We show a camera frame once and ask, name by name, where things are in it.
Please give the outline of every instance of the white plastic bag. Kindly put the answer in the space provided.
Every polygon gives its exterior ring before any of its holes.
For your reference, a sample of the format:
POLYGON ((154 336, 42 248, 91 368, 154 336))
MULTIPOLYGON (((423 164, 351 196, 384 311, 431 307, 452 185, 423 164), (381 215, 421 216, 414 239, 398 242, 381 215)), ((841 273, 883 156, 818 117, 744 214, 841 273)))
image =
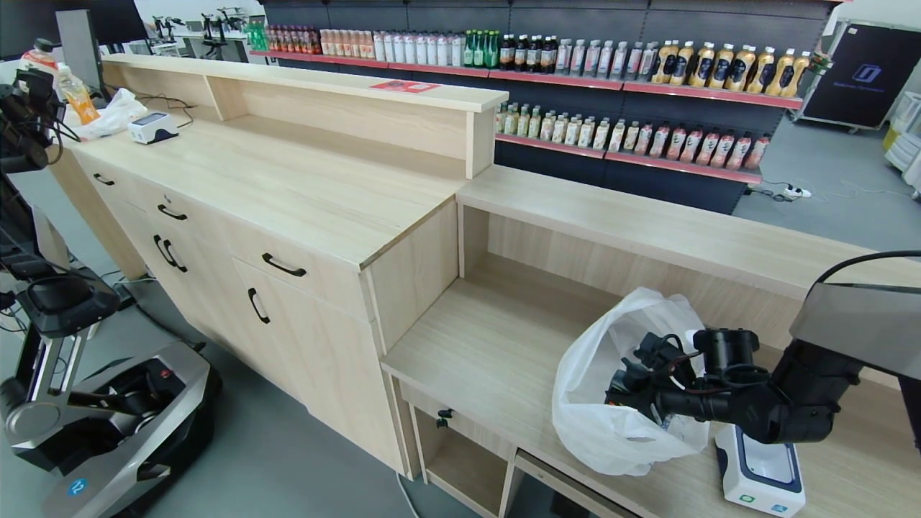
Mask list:
POLYGON ((99 110, 99 118, 92 123, 74 127, 74 133, 83 140, 94 140, 114 135, 128 128, 128 123, 147 112, 147 108, 134 98, 130 91, 119 88, 109 106, 99 110))
MULTIPOLYGON (((708 423, 674 416, 660 427, 628 406, 604 405, 605 391, 621 358, 638 362, 633 351, 646 333, 684 337, 703 329, 688 300, 638 288, 580 336, 560 360, 554 384, 556 433, 579 461, 604 475, 642 476, 654 462, 699 453, 707 443, 708 423)), ((694 352, 684 343, 686 352, 694 352)), ((691 359, 700 374, 702 358, 691 359)))

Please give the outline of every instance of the white device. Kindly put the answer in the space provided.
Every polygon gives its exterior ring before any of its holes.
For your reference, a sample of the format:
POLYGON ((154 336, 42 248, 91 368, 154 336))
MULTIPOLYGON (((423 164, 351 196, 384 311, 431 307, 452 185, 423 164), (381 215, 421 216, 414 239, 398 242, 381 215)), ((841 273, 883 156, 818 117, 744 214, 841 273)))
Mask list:
POLYGON ((128 133, 134 142, 153 144, 178 135, 179 128, 169 113, 151 112, 128 123, 128 133))
POLYGON ((717 434, 723 495, 773 516, 793 516, 806 505, 806 487, 793 444, 761 444, 736 425, 717 434))

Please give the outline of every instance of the black drawer handle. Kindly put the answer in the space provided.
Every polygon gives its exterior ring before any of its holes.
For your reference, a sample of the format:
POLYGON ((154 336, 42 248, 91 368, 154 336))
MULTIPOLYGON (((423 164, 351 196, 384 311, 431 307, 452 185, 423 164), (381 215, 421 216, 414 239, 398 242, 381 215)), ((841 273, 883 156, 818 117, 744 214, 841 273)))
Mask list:
POLYGON ((280 264, 273 262, 272 255, 270 253, 264 253, 262 255, 262 260, 265 261, 269 266, 274 266, 275 268, 278 268, 279 270, 285 272, 286 274, 290 276, 303 277, 307 274, 307 270, 305 270, 304 268, 298 268, 297 270, 289 270, 285 268, 284 266, 281 266, 280 264))
POLYGON ((169 240, 163 240, 163 250, 169 255, 169 258, 172 259, 173 266, 176 266, 177 268, 179 268, 179 271, 181 271, 183 274, 188 272, 189 268, 186 268, 185 266, 180 265, 179 262, 176 261, 176 257, 174 257, 172 252, 169 251, 170 246, 172 246, 172 243, 169 242, 169 240))
POLYGON ((247 293, 250 295, 250 304, 252 304, 252 310, 256 312, 256 316, 259 317, 259 320, 261 320, 263 324, 270 323, 271 320, 269 320, 269 317, 260 315, 259 308, 256 307, 256 288, 250 288, 247 293))
POLYGON ((173 213, 169 212, 169 211, 167 210, 167 206, 165 206, 165 205, 163 205, 163 204, 158 205, 158 206, 157 206, 157 210, 160 211, 160 212, 162 212, 163 214, 166 214, 166 215, 169 216, 170 218, 178 219, 179 221, 182 221, 182 220, 184 220, 184 219, 188 219, 188 218, 189 218, 188 216, 186 216, 186 215, 184 215, 184 214, 173 214, 173 213))
POLYGON ((103 180, 102 175, 99 173, 94 174, 93 178, 95 178, 97 182, 103 185, 113 186, 115 184, 115 182, 113 182, 112 180, 103 180))

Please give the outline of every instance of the robotic arm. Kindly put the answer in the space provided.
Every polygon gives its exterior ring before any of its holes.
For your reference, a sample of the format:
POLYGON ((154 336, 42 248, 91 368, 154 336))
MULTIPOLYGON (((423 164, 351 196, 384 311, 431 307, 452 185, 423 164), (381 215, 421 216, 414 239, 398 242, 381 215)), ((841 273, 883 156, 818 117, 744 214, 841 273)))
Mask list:
POLYGON ((921 257, 921 251, 865 255, 823 274, 773 372, 754 365, 759 345, 752 331, 698 331, 690 354, 675 335, 649 334, 635 353, 640 363, 624 359, 605 402, 657 422, 681 414, 732 423, 765 444, 817 442, 831 433, 838 401, 867 366, 898 376, 921 449, 921 288, 825 282, 847 266, 886 257, 921 257), (705 364, 701 377, 688 361, 697 356, 705 364))

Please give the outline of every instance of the gray floor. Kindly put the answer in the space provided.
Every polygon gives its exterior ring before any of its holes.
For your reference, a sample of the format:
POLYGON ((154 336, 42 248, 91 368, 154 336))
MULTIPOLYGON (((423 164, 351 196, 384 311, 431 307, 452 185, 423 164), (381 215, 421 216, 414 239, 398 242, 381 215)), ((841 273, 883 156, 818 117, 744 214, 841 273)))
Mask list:
MULTIPOLYGON (((764 175, 770 181, 805 187, 815 196, 793 204, 759 194, 745 196, 736 216, 878 250, 921 246, 921 204, 908 198, 913 190, 884 164, 880 141, 876 134, 851 136, 834 127, 784 122, 765 158, 764 175), (851 197, 853 191, 840 180, 896 194, 859 192, 851 197)), ((75 255, 99 273, 115 269, 49 173, 21 173, 13 180, 26 199, 48 212, 75 255)), ((135 292, 158 318, 182 333, 193 333, 158 287, 138 286, 135 292)), ((121 312, 107 319, 89 343, 80 372, 87 374, 111 359, 152 351, 169 341, 134 309, 121 312)), ((19 336, 0 331, 0 377, 15 369, 19 346, 19 336)), ((151 517, 411 516, 388 468, 228 353, 211 346, 205 355, 225 380, 215 440, 151 517)), ((17 459, 3 440, 0 517, 38 518, 54 483, 52 475, 17 459)), ((423 518, 475 516, 421 479, 404 484, 423 518)), ((527 480, 513 516, 549 516, 550 498, 549 490, 527 480)))

